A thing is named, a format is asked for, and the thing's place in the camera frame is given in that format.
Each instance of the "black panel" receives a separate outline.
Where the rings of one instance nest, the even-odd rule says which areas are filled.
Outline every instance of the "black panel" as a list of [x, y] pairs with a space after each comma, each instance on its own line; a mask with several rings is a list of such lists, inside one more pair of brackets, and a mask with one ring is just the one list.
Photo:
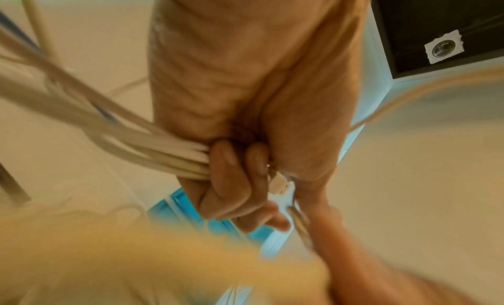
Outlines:
[[[394, 77], [504, 55], [504, 0], [373, 0]], [[465, 51], [431, 65], [424, 45], [459, 30]]]

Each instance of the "fingernail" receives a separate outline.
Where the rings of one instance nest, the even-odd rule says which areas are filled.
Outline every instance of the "fingernail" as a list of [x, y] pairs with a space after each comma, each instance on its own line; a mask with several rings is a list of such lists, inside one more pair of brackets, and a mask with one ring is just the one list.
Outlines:
[[226, 162], [229, 165], [234, 166], [234, 165], [239, 164], [238, 157], [236, 156], [235, 150], [233, 149], [233, 147], [230, 144], [223, 144], [220, 147], [220, 152], [222, 153], [224, 160], [226, 160]]
[[264, 156], [257, 154], [255, 157], [255, 164], [256, 164], [256, 172], [258, 175], [262, 177], [268, 175], [268, 162], [264, 158]]

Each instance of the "skin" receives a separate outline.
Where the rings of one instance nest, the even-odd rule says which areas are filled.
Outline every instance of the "skin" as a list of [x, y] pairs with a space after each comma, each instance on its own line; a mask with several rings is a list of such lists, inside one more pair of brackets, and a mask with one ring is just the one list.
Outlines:
[[149, 42], [156, 122], [211, 145], [208, 182], [179, 178], [200, 215], [288, 230], [267, 201], [268, 162], [294, 181], [337, 304], [474, 304], [369, 255], [328, 207], [326, 184], [360, 91], [370, 0], [157, 0]]

